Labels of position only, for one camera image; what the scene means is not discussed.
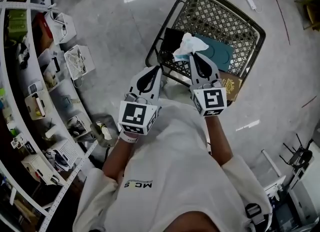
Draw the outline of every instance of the white t-shirt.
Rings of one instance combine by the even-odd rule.
[[[269,202],[242,158],[221,168],[208,154],[204,120],[193,107],[170,102],[160,112],[137,142],[119,186],[101,170],[91,171],[74,232],[163,232],[191,211],[205,213],[220,232],[241,232],[250,222],[244,202],[262,208]]]

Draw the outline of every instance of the white sleeve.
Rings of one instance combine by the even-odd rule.
[[[268,196],[248,165],[240,156],[234,156],[222,166],[232,185],[242,198],[244,205],[258,204],[262,214],[271,214]]]
[[[117,182],[94,168],[86,178],[73,222],[73,232],[88,232],[99,220],[99,214],[111,205]]]

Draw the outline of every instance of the gray floor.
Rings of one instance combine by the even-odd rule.
[[[131,77],[145,59],[175,0],[54,0],[73,17],[77,36],[68,43],[87,45],[95,71],[86,75],[80,94],[91,114],[118,118],[119,103]],[[263,48],[241,92],[220,116],[232,146],[252,166],[262,149],[272,157],[282,142],[310,140],[320,117],[320,34],[303,30],[304,19],[294,0],[278,0],[287,24],[290,45],[276,0],[256,0],[252,11],[246,0],[228,0],[266,32]],[[251,128],[247,124],[258,121]]]

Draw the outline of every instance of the white power adapter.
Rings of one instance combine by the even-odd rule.
[[[257,10],[257,7],[255,5],[255,2],[253,0],[246,0],[249,4],[249,6],[251,7],[252,10]]]

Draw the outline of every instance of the wire rack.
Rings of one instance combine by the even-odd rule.
[[[188,62],[174,62],[172,53],[161,48],[158,50],[165,29],[174,19],[172,17],[177,13],[178,5],[181,3],[183,3],[183,7],[178,12],[171,28],[185,33],[199,34],[233,47],[234,51],[228,73],[239,76],[244,81],[262,48],[266,33],[227,0],[176,0],[147,55],[146,65],[152,66],[150,60],[155,52],[157,62],[161,66],[168,68],[170,72],[175,71],[191,79]],[[171,75],[170,72],[163,74],[181,84],[190,86],[180,77]]]

